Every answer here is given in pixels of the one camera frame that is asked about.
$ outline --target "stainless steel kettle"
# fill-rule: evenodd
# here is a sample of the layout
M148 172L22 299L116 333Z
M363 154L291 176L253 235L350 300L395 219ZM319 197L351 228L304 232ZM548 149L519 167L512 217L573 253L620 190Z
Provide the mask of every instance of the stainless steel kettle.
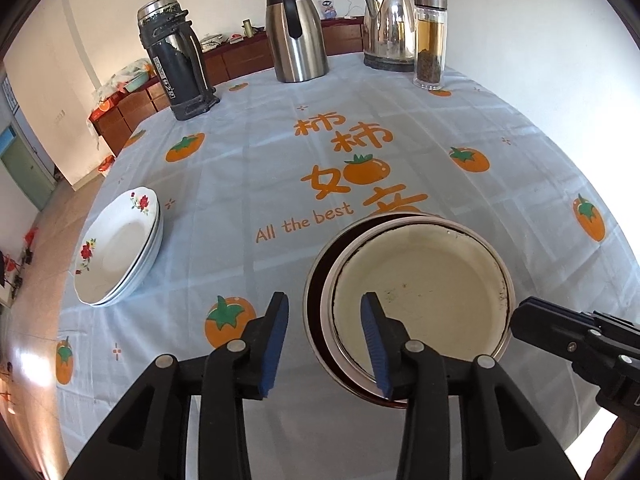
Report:
M329 72L320 16L311 0L267 0L265 23L278 81L307 81Z
M414 70L414 0L365 0L364 64L380 70Z

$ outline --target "wooden sideboard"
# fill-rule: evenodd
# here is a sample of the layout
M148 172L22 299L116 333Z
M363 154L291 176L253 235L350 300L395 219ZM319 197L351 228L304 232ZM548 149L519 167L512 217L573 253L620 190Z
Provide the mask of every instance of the wooden sideboard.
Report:
M362 16L322 20L324 49L328 56L362 52L362 33ZM213 86L273 67L265 32L237 43L225 43L205 52L203 57L207 78ZM169 99L162 83L155 77L94 121L94 126L117 156L143 120L168 106Z

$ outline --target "tiled floor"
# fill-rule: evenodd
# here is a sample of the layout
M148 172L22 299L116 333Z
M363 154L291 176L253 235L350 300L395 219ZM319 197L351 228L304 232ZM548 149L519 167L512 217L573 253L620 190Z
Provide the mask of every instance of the tiled floor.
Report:
M0 316L0 352L14 366L12 380L0 375L0 412L35 468L49 480L61 479L68 460L56 404L55 355L60 300L71 257L103 177L77 192L61 182L36 220L33 262L11 309ZM8 412L11 406L15 414Z

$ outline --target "metal screw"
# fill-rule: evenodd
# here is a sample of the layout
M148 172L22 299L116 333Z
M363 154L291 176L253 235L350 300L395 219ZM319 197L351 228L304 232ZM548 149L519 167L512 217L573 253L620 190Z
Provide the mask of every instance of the metal screw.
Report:
M478 356L478 364L482 368L493 368L495 366L495 360L490 355L481 355Z
M406 343L404 343L404 347L409 352L422 352L424 350L424 344L415 339L409 339Z
M246 348L246 343L242 339L233 339L226 344L226 349L230 352L241 352Z
M158 368L168 368L172 364L174 364L174 358L170 355L164 354L156 358L156 366Z

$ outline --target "window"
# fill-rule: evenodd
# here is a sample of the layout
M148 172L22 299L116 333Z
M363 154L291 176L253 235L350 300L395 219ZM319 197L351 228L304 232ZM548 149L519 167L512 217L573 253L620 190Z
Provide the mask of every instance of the window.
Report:
M6 149L14 142L15 132L11 126L8 126L4 132L0 134L0 156L4 155Z
M9 83L9 78L5 77L2 81L2 90L4 91L4 96L6 97L6 101L9 103L9 108L11 108L11 113L15 114L18 111L18 101L15 100L14 90L11 88L11 83Z

